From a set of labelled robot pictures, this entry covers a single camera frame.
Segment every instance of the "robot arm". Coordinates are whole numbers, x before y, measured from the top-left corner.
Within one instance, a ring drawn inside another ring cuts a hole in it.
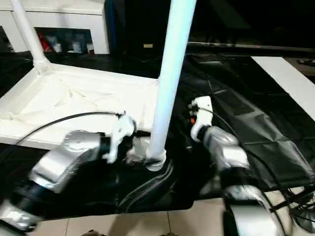
[[[67,134],[56,149],[39,160],[10,199],[0,205],[0,235],[20,236],[34,230],[82,164],[98,159],[115,162],[119,154],[126,154],[132,147],[135,132],[134,120],[123,115],[111,137],[82,130]]]
[[[196,98],[189,108],[190,114],[196,117],[191,137],[201,142],[217,163],[225,204],[224,234],[282,235],[258,188],[246,152],[238,145],[238,140],[233,135],[211,125],[213,114],[210,97]]]

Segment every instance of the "black plastic sheet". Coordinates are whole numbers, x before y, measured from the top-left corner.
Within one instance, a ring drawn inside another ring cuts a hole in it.
[[[161,59],[110,55],[55,55],[53,63],[157,78]],[[4,95],[32,68],[28,53],[0,54],[0,93]],[[196,199],[218,197],[220,181],[209,153],[189,137],[187,104],[210,95],[214,111],[237,132],[248,150],[273,170],[282,187],[313,182],[315,122],[251,58],[187,56],[166,143],[167,162],[159,172],[122,160],[80,168],[52,206],[48,218],[120,212],[174,210]],[[229,131],[216,117],[213,124]],[[1,150],[8,145],[1,144]],[[27,176],[46,150],[17,147],[0,160],[0,201]],[[249,155],[264,190],[279,188]]]

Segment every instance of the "white cabinet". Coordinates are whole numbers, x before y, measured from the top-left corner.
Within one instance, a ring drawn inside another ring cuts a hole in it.
[[[105,0],[23,0],[33,27],[90,30],[96,54],[108,54]],[[28,48],[18,30],[10,0],[0,0],[0,26],[15,52]]]

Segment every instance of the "tile floor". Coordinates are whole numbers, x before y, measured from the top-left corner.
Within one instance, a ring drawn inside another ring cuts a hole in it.
[[[282,200],[278,192],[267,194],[273,204]],[[107,236],[160,236],[168,232],[180,236],[222,236],[221,199],[196,201],[191,209],[120,214],[107,216],[88,216],[64,220],[46,221],[30,236],[81,236],[93,229]],[[289,218],[286,209],[279,212],[289,231]],[[297,226],[294,236],[311,236]]]

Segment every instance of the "cable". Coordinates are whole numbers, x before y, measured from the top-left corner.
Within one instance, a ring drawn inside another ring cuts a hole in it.
[[[23,138],[21,138],[19,141],[17,141],[15,144],[11,145],[10,147],[8,147],[6,150],[4,150],[1,154],[0,154],[0,165],[3,162],[3,160],[15,149],[17,148],[17,145],[20,144],[24,139],[28,138],[29,136],[33,135],[34,133],[45,129],[53,124],[68,120],[68,119],[73,119],[73,118],[77,118],[77,117],[84,117],[84,116],[91,116],[91,115],[113,115],[113,116],[117,116],[120,117],[122,114],[118,114],[118,113],[114,113],[114,112],[86,112],[86,113],[80,113],[80,114],[75,114],[75,115],[71,115],[71,116],[67,116],[61,119],[57,119],[54,120],[50,123],[44,124],[40,127],[38,127],[37,129],[33,130],[31,133],[27,134],[26,136],[24,136]]]
[[[311,220],[311,219],[309,219],[309,218],[306,218],[306,217],[303,217],[303,216],[299,216],[299,215],[296,215],[296,214],[292,214],[292,215],[294,215],[295,217],[301,218],[301,219],[303,219],[303,220],[308,220],[308,221],[311,221],[311,222],[314,222],[314,223],[315,223],[315,220]]]

